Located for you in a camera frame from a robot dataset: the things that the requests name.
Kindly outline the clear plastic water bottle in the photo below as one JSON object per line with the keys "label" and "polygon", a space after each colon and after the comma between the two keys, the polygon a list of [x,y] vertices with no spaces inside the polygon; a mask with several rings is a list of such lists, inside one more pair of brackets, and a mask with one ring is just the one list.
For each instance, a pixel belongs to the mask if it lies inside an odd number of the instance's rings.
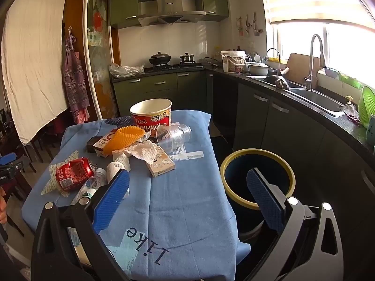
{"label": "clear plastic water bottle", "polygon": [[79,189],[78,193],[71,202],[71,205],[76,204],[80,198],[88,197],[89,199],[101,187],[107,185],[107,172],[102,168],[97,168],[94,175],[86,180],[83,186]]}

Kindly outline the white pill bottle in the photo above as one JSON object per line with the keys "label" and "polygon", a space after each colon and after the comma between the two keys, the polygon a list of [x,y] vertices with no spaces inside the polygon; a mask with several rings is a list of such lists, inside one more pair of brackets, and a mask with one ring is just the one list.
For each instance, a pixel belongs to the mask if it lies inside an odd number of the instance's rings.
{"label": "white pill bottle", "polygon": [[107,165],[107,183],[123,200],[129,196],[130,175],[122,163],[111,162]]}

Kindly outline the red cola can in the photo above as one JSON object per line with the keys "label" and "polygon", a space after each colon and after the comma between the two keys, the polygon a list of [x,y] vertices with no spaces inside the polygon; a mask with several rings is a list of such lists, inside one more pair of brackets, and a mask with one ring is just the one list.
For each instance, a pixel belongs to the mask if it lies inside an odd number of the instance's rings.
{"label": "red cola can", "polygon": [[60,166],[55,172],[57,184],[64,192],[80,189],[93,175],[94,169],[86,157],[71,160]]}

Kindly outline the red white milk carton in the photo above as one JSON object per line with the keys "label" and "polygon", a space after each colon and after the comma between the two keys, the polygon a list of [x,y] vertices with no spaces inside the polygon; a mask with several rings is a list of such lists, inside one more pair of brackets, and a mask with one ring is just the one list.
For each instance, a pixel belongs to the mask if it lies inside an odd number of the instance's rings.
{"label": "red white milk carton", "polygon": [[109,133],[107,133],[94,144],[94,151],[98,157],[108,157],[108,154],[104,154],[104,147],[110,142],[110,140],[115,135],[116,131],[117,129],[112,129]]}

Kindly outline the white tissue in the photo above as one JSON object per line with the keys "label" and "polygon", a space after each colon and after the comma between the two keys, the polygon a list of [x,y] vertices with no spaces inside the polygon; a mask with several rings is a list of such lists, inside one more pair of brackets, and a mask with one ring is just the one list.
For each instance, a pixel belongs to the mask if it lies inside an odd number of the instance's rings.
{"label": "white tissue", "polygon": [[112,152],[113,161],[121,163],[127,171],[131,171],[130,157],[143,160],[146,164],[152,165],[156,156],[156,145],[150,140],[146,140],[143,143],[135,142],[127,148]]}

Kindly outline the small beige paper box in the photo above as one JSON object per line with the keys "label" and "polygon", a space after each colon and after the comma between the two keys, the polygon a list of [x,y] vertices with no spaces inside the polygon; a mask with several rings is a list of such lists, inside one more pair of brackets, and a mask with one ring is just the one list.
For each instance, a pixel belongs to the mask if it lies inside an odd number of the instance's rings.
{"label": "small beige paper box", "polygon": [[153,163],[146,164],[146,166],[154,178],[175,169],[174,162],[160,146],[156,146],[156,156]]}

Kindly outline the orange foam fruit net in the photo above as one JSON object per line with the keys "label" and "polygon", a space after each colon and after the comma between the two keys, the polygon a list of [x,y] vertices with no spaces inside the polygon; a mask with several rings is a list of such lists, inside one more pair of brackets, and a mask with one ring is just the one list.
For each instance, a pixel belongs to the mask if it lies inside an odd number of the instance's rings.
{"label": "orange foam fruit net", "polygon": [[103,154],[109,156],[112,151],[127,148],[145,135],[145,130],[137,126],[119,128],[103,148]]}

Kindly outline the instant noodle paper bowl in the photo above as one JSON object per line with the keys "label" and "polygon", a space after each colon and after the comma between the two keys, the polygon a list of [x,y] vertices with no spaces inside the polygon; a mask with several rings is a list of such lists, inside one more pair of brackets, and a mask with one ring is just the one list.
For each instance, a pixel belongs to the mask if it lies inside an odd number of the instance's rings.
{"label": "instant noodle paper bowl", "polygon": [[154,98],[138,102],[131,106],[130,113],[135,125],[150,132],[155,138],[160,126],[170,126],[172,101],[166,98]]}

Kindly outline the steel kitchen sink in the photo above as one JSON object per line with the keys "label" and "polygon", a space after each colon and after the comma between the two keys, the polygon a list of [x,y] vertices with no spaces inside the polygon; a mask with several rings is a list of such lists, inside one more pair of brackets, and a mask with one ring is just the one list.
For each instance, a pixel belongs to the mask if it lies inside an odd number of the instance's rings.
{"label": "steel kitchen sink", "polygon": [[246,74],[245,77],[255,79],[263,84],[275,87],[275,89],[282,90],[284,93],[288,93],[299,100],[303,100],[304,102],[323,110],[326,114],[333,117],[341,117],[344,115],[343,104],[328,97],[327,95],[319,93],[318,91],[303,88],[294,82],[288,82],[282,76],[258,76]]}

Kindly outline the blue star tablecloth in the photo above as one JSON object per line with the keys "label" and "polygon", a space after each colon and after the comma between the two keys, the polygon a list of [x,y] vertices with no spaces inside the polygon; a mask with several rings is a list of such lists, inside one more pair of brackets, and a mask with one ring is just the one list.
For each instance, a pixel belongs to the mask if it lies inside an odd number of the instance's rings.
{"label": "blue star tablecloth", "polygon": [[238,238],[236,216],[221,181],[209,135],[210,114],[175,110],[189,126],[189,153],[172,171],[152,177],[143,160],[130,158],[130,194],[100,232],[118,265],[133,280],[233,280],[250,252]]}

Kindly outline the clear plastic bag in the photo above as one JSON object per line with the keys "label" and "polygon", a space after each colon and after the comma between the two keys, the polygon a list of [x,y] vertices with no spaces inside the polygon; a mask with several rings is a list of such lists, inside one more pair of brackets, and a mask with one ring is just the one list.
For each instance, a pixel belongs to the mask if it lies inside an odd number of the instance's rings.
{"label": "clear plastic bag", "polygon": [[116,63],[111,63],[108,66],[109,72],[116,78],[128,78],[135,75],[143,74],[144,73],[144,64],[141,66],[127,66],[127,65],[118,65]]}

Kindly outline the wooden cutting board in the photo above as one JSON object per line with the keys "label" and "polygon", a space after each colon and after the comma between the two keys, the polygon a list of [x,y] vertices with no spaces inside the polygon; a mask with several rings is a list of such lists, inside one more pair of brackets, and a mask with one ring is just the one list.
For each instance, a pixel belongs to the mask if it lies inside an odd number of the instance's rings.
{"label": "wooden cutting board", "polygon": [[[305,79],[310,74],[310,57],[308,55],[302,55],[299,53],[291,53],[289,59],[287,60],[286,67],[289,68],[289,71],[286,73],[286,78],[290,81],[305,84]],[[312,89],[317,87],[318,79],[317,73],[322,69],[320,66],[320,58],[313,57],[313,82],[311,85]]]}

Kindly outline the green plastic colander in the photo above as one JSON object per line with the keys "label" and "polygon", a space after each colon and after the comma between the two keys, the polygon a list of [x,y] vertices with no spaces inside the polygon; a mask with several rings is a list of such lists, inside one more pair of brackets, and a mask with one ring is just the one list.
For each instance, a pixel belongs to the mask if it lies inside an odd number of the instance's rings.
{"label": "green plastic colander", "polygon": [[360,122],[363,127],[367,128],[371,115],[375,111],[375,94],[368,86],[363,86],[358,109]]}

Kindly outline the small black pot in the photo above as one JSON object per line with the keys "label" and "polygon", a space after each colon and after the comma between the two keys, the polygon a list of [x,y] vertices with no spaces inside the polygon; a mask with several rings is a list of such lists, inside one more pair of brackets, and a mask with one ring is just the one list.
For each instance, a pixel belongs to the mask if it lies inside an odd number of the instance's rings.
{"label": "small black pot", "polygon": [[194,63],[194,55],[193,54],[189,54],[189,53],[185,53],[184,55],[181,55],[180,56],[180,63],[181,64],[188,64],[188,63]]}

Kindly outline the white hanging cloth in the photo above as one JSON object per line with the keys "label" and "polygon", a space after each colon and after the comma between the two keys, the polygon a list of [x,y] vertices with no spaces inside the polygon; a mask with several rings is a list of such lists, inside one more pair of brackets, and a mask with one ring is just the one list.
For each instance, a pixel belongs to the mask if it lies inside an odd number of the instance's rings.
{"label": "white hanging cloth", "polygon": [[62,78],[64,4],[65,0],[15,0],[6,14],[3,83],[24,145],[68,108]]}

